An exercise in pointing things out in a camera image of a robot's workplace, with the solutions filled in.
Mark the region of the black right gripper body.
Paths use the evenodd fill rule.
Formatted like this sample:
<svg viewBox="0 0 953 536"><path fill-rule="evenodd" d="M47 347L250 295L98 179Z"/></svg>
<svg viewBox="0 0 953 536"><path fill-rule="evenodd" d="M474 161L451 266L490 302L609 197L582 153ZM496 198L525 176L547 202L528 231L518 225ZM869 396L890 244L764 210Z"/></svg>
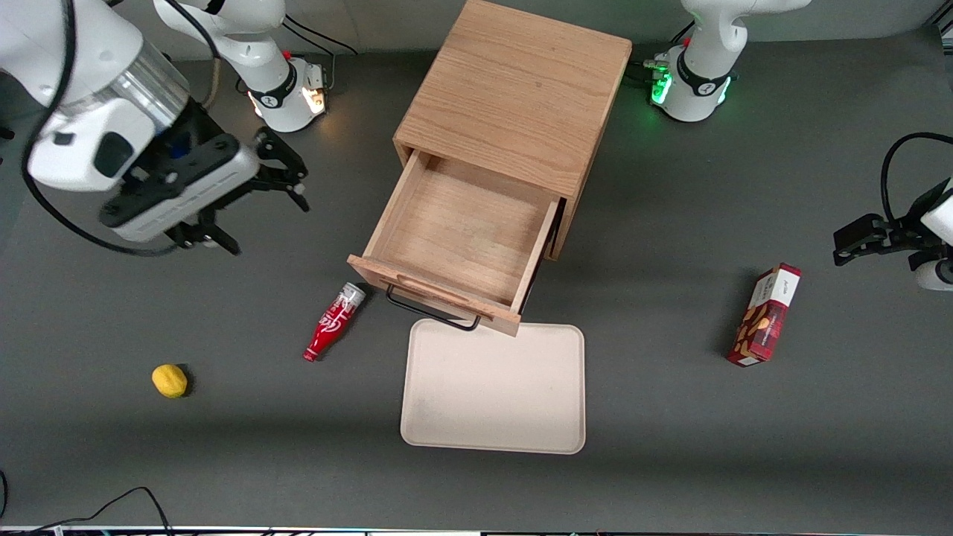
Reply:
<svg viewBox="0 0 953 536"><path fill-rule="evenodd" d="M194 148L224 133L195 99L188 99L176 121L158 135L133 163L133 170L151 174L187 156Z"/></svg>

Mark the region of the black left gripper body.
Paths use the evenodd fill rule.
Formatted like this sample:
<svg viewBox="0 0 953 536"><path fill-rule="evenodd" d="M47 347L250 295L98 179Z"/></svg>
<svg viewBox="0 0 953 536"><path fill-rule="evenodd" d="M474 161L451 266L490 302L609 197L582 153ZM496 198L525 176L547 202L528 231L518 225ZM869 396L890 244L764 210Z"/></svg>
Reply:
<svg viewBox="0 0 953 536"><path fill-rule="evenodd" d="M911 270L925 267L932 261L951 261L952 187L951 180L942 182L919 196L908 213L896 221L891 238L902 249L913 250L908 265Z"/></svg>

